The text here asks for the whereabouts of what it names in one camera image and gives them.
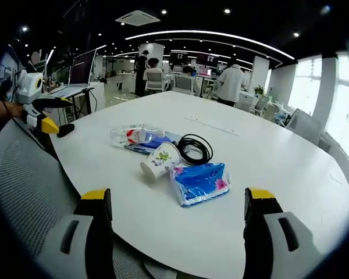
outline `plastic bottle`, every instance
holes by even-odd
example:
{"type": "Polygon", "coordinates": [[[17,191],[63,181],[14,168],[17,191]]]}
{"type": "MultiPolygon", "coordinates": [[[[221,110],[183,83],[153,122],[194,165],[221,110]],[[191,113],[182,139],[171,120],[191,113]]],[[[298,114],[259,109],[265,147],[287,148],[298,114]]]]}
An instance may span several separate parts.
{"type": "Polygon", "coordinates": [[[117,126],[110,131],[112,144],[120,147],[130,144],[146,144],[156,136],[164,137],[165,132],[147,124],[117,126]]]}

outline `coiled black cable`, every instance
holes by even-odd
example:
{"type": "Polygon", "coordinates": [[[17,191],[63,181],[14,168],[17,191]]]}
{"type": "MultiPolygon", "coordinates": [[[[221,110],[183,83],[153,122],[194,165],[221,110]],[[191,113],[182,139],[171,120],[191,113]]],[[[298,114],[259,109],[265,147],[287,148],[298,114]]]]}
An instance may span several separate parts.
{"type": "Polygon", "coordinates": [[[190,164],[206,164],[213,157],[213,149],[212,149],[211,145],[209,144],[208,141],[206,141],[205,139],[203,139],[199,135],[195,135],[195,134],[184,135],[178,143],[175,143],[175,145],[176,145],[177,149],[179,150],[182,158],[184,158],[190,164]],[[209,152],[208,148],[202,142],[200,142],[197,139],[190,138],[189,136],[198,137],[198,138],[201,138],[203,141],[205,141],[208,144],[209,149],[211,150],[211,153],[209,152]],[[190,156],[188,156],[188,154],[185,153],[185,150],[189,145],[192,145],[192,146],[198,148],[202,152],[201,159],[191,158],[190,156]]]}

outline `paper cup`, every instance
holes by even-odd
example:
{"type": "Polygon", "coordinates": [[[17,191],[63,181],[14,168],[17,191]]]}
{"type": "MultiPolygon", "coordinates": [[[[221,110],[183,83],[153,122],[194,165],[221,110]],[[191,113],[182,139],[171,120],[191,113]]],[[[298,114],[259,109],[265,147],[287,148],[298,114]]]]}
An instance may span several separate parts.
{"type": "Polygon", "coordinates": [[[179,150],[170,142],[163,142],[145,161],[141,162],[141,168],[147,177],[155,180],[179,163],[181,163],[179,150]]]}

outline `plastic bag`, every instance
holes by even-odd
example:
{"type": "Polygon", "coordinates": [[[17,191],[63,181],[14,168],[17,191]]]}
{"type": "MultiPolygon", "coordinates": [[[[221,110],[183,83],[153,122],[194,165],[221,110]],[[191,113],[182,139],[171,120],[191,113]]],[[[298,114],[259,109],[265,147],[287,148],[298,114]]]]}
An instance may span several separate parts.
{"type": "Polygon", "coordinates": [[[230,176],[224,163],[175,167],[170,171],[170,180],[181,206],[192,206],[230,190],[230,176]]]}

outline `ceiling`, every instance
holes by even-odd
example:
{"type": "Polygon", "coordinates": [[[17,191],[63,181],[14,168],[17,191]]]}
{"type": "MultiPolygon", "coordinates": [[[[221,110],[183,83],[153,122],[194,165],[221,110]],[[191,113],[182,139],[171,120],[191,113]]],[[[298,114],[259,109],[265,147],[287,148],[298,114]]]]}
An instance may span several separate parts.
{"type": "Polygon", "coordinates": [[[138,46],[148,41],[163,44],[165,54],[174,49],[201,51],[251,63],[255,55],[264,58],[269,56],[270,67],[289,65],[297,59],[344,48],[343,35],[333,28],[339,23],[336,21],[336,7],[331,0],[210,3],[150,1],[135,6],[128,1],[55,0],[47,4],[49,6],[45,14],[41,15],[41,20],[37,16],[22,15],[21,24],[28,26],[29,30],[21,33],[21,37],[15,34],[12,44],[24,59],[32,51],[43,49],[49,53],[56,47],[52,63],[70,58],[70,54],[77,55],[105,44],[107,47],[99,50],[99,54],[116,55],[138,51],[138,46]],[[323,14],[321,10],[326,5],[331,10],[323,14]],[[226,8],[231,11],[228,15],[224,13],[226,8]],[[147,12],[160,21],[139,27],[128,24],[122,26],[115,22],[115,19],[134,10],[147,12]],[[214,34],[161,34],[125,40],[135,35],[166,30],[205,30],[237,35],[277,48],[295,59],[249,41],[214,34]]]}

